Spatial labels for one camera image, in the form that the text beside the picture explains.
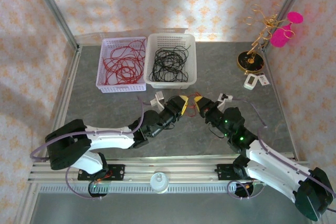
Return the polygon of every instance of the white basket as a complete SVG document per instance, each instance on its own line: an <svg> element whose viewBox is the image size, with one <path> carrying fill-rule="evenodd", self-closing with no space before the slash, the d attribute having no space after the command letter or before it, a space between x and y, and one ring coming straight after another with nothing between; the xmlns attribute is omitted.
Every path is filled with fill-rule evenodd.
<svg viewBox="0 0 336 224"><path fill-rule="evenodd" d="M137 84L117 84L117 85L103 85L105 83L105 75L106 69L103 64L103 60L110 57L111 51L119 48L128 46L129 43L135 40L144 40L146 37L131 37L131 38L112 38L112 39L103 39L101 50L100 50L100 57L99 57L99 65L98 65L98 73L97 73L97 80L96 86L100 89L103 93L116 93L116 92L131 92L131 91L145 91L146 90L146 83L143 80L143 76L139 80ZM136 42L132 44L134 49L140 49L141 47L140 42ZM110 78L111 82L116 82L115 76Z"/></svg>
<svg viewBox="0 0 336 224"><path fill-rule="evenodd" d="M155 82L149 76L153 71L155 52L162 47L183 46L188 48L189 56L183 68L188 73L188 82ZM160 33L151 34L147 39L144 80L155 89L187 89L197 79L196 43L191 34Z"/></svg>

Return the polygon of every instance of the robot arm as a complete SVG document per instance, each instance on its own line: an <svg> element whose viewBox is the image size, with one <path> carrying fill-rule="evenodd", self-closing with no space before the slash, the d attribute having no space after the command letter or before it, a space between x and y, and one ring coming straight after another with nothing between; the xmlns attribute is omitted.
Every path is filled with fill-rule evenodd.
<svg viewBox="0 0 336 224"><path fill-rule="evenodd" d="M50 167L53 170L60 170L71 166L102 177L108 171L107 162L103 154L91 151L102 148L139 148L148 143L148 137L157 136L178 121L187 103L188 98L183 95L171 97L165 104L160 103L161 112L146 111L140 128L135 132L133 131L139 125L140 119L118 129L101 129L84 125L80 119L73 120L46 136L46 143L67 133L88 132L88 134L65 137L47 146Z"/></svg>
<svg viewBox="0 0 336 224"><path fill-rule="evenodd" d="M298 210L311 220L317 221L333 201L333 195L298 171L310 175L332 190L325 172L319 168L303 167L259 141L258 137L244 127L245 119L238 108L227 108L225 101L232 97L221 94L218 101L196 97L196 107L210 123L227 138L231 149L240 154L233 162L234 172L241 179L254 178L286 195Z"/></svg>

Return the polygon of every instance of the red wire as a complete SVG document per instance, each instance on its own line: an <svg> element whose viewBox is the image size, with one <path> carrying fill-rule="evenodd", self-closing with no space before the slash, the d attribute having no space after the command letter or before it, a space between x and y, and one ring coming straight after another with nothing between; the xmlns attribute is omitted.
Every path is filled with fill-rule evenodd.
<svg viewBox="0 0 336 224"><path fill-rule="evenodd" d="M190 95L188 95L188 98L190 98L190 97L200 97L200 96L201 96L200 93L195 92L194 94L190 94ZM194 110L194 114L192 114L192 115L190 115L190 114L188 113L188 111L186 111L186 116L189 116L190 118L193 118L193 117L197 114L197 112L196 112L196 103L192 102L192 105L188 105L187 108L191 108L191 109Z"/></svg>
<svg viewBox="0 0 336 224"><path fill-rule="evenodd" d="M140 42L140 49L131 47L132 43ZM111 51L110 57L103 60L106 69L104 85L135 84L143 76L143 65L145 58L145 40L135 40L127 46L115 48ZM110 83L112 76L116 77L116 83Z"/></svg>

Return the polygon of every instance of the floral wallpaper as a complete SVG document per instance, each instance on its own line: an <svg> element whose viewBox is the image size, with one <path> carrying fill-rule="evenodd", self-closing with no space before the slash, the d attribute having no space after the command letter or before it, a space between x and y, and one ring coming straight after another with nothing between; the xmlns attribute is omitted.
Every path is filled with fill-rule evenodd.
<svg viewBox="0 0 336 224"><path fill-rule="evenodd" d="M44 0L1 0L0 216L13 223L73 49Z"/></svg>
<svg viewBox="0 0 336 224"><path fill-rule="evenodd" d="M157 28L188 28L199 41L254 41L259 26L243 19L251 4L263 8L285 0L55 0L78 43L101 43L97 33L144 36ZM266 15L273 14L265 9Z"/></svg>
<svg viewBox="0 0 336 224"><path fill-rule="evenodd" d="M292 11L305 20L268 59L300 158L336 190L336 0L296 0Z"/></svg>

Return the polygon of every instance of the black plastic part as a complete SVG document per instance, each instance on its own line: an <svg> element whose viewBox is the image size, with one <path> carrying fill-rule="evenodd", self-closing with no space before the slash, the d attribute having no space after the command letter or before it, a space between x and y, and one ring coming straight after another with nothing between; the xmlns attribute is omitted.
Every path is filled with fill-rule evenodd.
<svg viewBox="0 0 336 224"><path fill-rule="evenodd" d="M222 113L218 108L219 102L213 102L202 97L197 101L200 115L205 118L205 123L210 122L213 127L219 129L226 137L227 143L235 153L245 155L246 149L258 137L244 127L245 119L239 108L227 108Z"/></svg>
<svg viewBox="0 0 336 224"><path fill-rule="evenodd" d="M144 113L143 122L139 130L134 133L135 143L130 148L139 148L148 143L148 137L156 137L164 129L169 129L182 116L185 101L175 96L170 98L164 105L164 110L157 113L148 110ZM129 128L134 130L139 125L140 118L134 121Z"/></svg>
<svg viewBox="0 0 336 224"><path fill-rule="evenodd" d="M96 174L88 174L84 170L81 170L82 174L78 173L79 181L93 181L96 180ZM125 165L112 165L108 164L108 170L106 173L112 172L112 176L104 178L104 181L122 181L124 179Z"/></svg>
<svg viewBox="0 0 336 224"><path fill-rule="evenodd" d="M100 152L98 152L98 155L100 156L101 161L102 161L102 169L93 175L95 180L99 178L103 178L106 175L106 173L109 171L109 166L106 162L104 155Z"/></svg>
<svg viewBox="0 0 336 224"><path fill-rule="evenodd" d="M254 186L252 183L242 183L245 187L248 186L247 191L250 194L250 196L253 193L254 190ZM246 193L245 189L242 186L237 185L236 191L235 191L235 195L237 195L238 197L242 197L242 198L247 198L248 194Z"/></svg>
<svg viewBox="0 0 336 224"><path fill-rule="evenodd" d="M218 164L215 172L218 175L218 180L239 180L239 179L251 179L249 177L243 178L235 172L233 164Z"/></svg>
<svg viewBox="0 0 336 224"><path fill-rule="evenodd" d="M310 171L310 176L317 179L332 190L330 181L323 170L316 167ZM295 195L295 206L308 219L318 221L333 201L330 192L310 179L300 182L300 187Z"/></svg>
<svg viewBox="0 0 336 224"><path fill-rule="evenodd" d="M241 178L241 179L249 179L250 177L247 175L245 168L247 167L248 162L250 162L250 159L247 157L244 157L242 155L239 155L234 161L233 161L233 169L235 173Z"/></svg>
<svg viewBox="0 0 336 224"><path fill-rule="evenodd" d="M100 193L100 188L98 187L98 193L92 193L91 192L91 187L92 187L92 184L94 183L95 181L93 180L93 181L91 181L90 183L89 183L89 185L88 185L88 193L89 193L89 195L92 197L92 198L98 198L98 197L105 197L107 194L102 194L102 193Z"/></svg>
<svg viewBox="0 0 336 224"><path fill-rule="evenodd" d="M45 141L47 143L58 136L85 131L85 129L83 120L76 119L47 135ZM47 146L51 169L60 170L73 165L90 147L91 140L86 134L66 137Z"/></svg>

